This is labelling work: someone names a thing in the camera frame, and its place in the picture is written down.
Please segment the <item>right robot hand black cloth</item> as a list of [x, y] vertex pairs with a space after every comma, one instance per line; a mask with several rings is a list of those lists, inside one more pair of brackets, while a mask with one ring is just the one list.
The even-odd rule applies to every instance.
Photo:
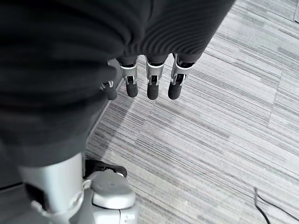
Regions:
[[158, 97], [169, 54], [170, 99], [232, 0], [3, 0], [0, 3], [0, 145], [18, 168], [30, 206], [49, 224], [135, 224], [127, 171], [85, 158], [102, 100]]

